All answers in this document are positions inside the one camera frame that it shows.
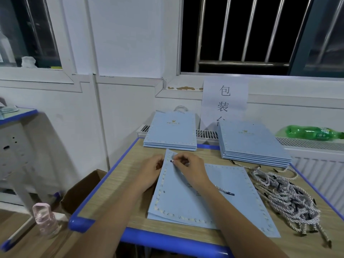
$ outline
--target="hand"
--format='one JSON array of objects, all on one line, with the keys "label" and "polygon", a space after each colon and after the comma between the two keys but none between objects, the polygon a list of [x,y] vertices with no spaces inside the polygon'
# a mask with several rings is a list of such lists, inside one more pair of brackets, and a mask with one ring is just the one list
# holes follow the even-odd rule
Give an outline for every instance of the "hand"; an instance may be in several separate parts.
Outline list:
[{"label": "hand", "polygon": [[197,191],[203,186],[213,185],[205,171],[204,160],[189,153],[179,153],[173,157],[173,164],[183,173],[190,185]]},{"label": "hand", "polygon": [[142,192],[146,191],[159,177],[164,156],[154,155],[142,162],[140,171],[135,179]]}]

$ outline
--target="green plastic bottle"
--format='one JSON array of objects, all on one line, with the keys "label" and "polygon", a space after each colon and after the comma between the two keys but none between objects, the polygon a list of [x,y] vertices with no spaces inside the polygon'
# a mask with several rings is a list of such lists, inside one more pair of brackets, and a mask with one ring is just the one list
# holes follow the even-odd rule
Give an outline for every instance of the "green plastic bottle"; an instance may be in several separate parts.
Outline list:
[{"label": "green plastic bottle", "polygon": [[287,126],[286,136],[289,138],[303,138],[320,141],[332,141],[334,139],[344,139],[344,132],[337,132],[329,128],[319,128],[317,126]]}]

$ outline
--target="white radiator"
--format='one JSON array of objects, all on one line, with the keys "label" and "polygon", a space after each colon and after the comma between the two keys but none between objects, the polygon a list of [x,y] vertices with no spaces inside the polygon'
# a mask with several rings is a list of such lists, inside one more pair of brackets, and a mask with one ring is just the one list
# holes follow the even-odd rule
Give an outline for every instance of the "white radiator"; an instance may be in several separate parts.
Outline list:
[{"label": "white radiator", "polygon": [[[145,137],[142,125],[138,137]],[[218,145],[215,131],[196,130],[198,144]],[[344,215],[344,144],[296,138],[277,138],[293,158],[293,165]]]}]

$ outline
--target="stack of paper bags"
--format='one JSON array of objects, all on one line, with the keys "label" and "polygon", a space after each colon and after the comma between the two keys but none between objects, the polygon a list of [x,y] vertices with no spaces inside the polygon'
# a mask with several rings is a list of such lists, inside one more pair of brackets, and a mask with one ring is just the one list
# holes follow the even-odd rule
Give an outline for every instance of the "stack of paper bags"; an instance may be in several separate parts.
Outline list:
[{"label": "stack of paper bags", "polygon": [[285,168],[291,157],[261,123],[220,121],[217,130],[222,158]]},{"label": "stack of paper bags", "polygon": [[[166,149],[164,164],[148,209],[148,219],[217,229],[207,203],[188,183]],[[280,237],[265,205],[244,168],[205,164],[210,181],[235,195],[220,192],[235,208],[268,237]]]},{"label": "stack of paper bags", "polygon": [[144,147],[195,151],[197,149],[195,114],[191,112],[156,112]]}]

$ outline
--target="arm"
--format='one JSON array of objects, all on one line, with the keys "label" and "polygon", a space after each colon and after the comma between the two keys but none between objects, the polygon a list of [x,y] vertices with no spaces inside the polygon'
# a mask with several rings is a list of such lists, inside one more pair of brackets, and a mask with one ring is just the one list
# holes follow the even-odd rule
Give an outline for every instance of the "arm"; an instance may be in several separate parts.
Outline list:
[{"label": "arm", "polygon": [[161,154],[145,160],[135,180],[105,214],[80,237],[65,258],[112,258],[137,200],[157,180],[162,161]]},{"label": "arm", "polygon": [[235,257],[287,257],[218,191],[208,178],[203,159],[191,153],[181,153],[174,156],[173,163],[204,198]]}]

